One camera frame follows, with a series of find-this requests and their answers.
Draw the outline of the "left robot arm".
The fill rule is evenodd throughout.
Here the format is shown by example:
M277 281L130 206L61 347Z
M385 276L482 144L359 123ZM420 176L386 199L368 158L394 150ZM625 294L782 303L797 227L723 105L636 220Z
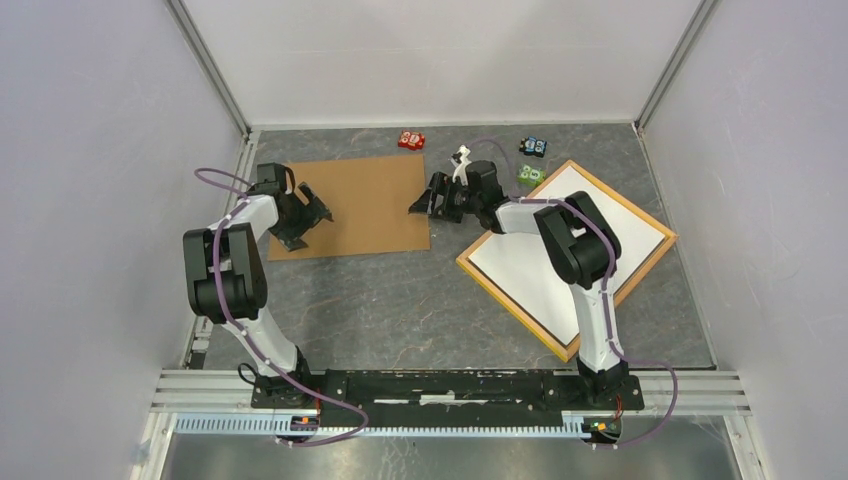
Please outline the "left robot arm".
M189 305L232 334L251 356L237 372L252 387L253 407L301 408L315 398L314 381L301 350L267 306L258 241L270 234L289 252L305 249L304 234L331 221L332 213L279 163L259 165L255 182L236 195L236 205L222 219L183 236Z

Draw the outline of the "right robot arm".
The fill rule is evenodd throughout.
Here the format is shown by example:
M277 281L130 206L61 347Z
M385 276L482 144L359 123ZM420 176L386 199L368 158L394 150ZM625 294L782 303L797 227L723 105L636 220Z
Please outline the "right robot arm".
M408 211L453 223L473 215L496 235L539 237L548 263L574 302L580 335L578 396L591 408L602 408L617 396L629 376L609 291L621 245L588 192L564 198L509 197L495 164L473 161L453 174L434 173Z

